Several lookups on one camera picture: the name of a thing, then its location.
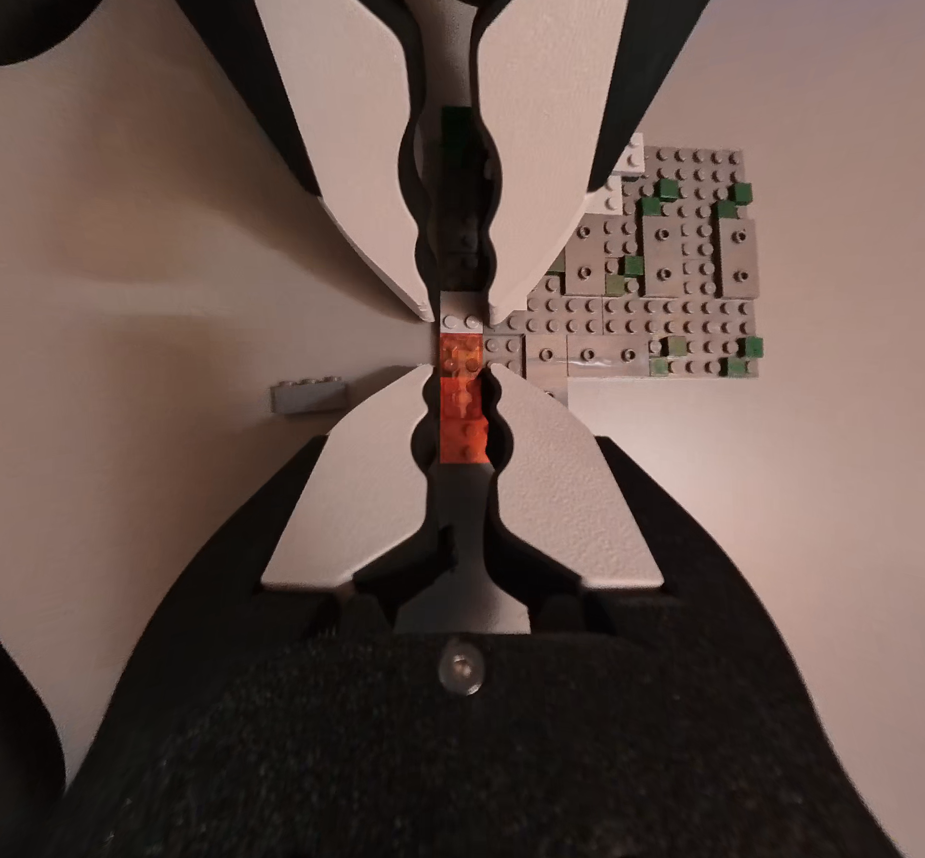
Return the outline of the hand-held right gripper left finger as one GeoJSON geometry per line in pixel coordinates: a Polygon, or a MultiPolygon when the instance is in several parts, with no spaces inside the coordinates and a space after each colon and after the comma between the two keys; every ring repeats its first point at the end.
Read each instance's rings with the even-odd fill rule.
{"type": "Polygon", "coordinates": [[[436,396],[433,367],[420,365],[334,426],[263,587],[418,594],[454,567],[436,507],[436,396]]]}

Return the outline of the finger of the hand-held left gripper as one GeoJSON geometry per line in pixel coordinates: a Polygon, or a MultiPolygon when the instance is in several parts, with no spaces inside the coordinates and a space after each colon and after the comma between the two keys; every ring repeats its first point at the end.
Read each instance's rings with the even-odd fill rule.
{"type": "Polygon", "coordinates": [[[492,323],[526,307],[584,213],[628,3],[493,0],[476,21],[473,99],[500,182],[492,323]]]}
{"type": "Polygon", "coordinates": [[[421,40],[398,0],[253,0],[318,196],[353,249],[420,320],[426,200],[413,156],[421,40]]]}

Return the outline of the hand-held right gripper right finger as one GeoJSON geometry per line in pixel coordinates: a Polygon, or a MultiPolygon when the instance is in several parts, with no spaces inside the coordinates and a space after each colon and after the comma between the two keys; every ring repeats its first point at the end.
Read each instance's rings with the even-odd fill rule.
{"type": "Polygon", "coordinates": [[[656,589],[663,574],[592,432],[502,365],[484,374],[502,535],[591,590],[656,589]]]}

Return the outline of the grey and orange lego build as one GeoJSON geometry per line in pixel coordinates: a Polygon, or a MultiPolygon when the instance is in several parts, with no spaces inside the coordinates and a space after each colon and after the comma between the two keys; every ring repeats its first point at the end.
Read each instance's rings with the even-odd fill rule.
{"type": "Polygon", "coordinates": [[[479,313],[491,172],[471,108],[442,108],[440,150],[441,374],[475,350],[482,366],[503,365],[563,403],[572,379],[757,377],[757,233],[742,149],[633,134],[526,307],[495,324],[479,313]]]}

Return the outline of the dark grey long lego brick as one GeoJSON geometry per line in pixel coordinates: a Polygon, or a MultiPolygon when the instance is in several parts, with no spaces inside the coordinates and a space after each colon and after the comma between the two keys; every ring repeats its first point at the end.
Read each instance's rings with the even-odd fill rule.
{"type": "Polygon", "coordinates": [[[270,388],[270,409],[276,415],[343,412],[349,407],[348,385],[339,376],[283,381],[270,388]]]}

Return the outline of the black office chair seat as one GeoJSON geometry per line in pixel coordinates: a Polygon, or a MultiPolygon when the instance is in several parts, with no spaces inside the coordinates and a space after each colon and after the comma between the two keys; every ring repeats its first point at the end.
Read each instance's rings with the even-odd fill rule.
{"type": "MultiPolygon", "coordinates": [[[[1,0],[1,65],[50,50],[102,0],[1,0]]],[[[37,824],[64,784],[64,761],[52,719],[14,660],[1,651],[2,850],[37,824]]]]}

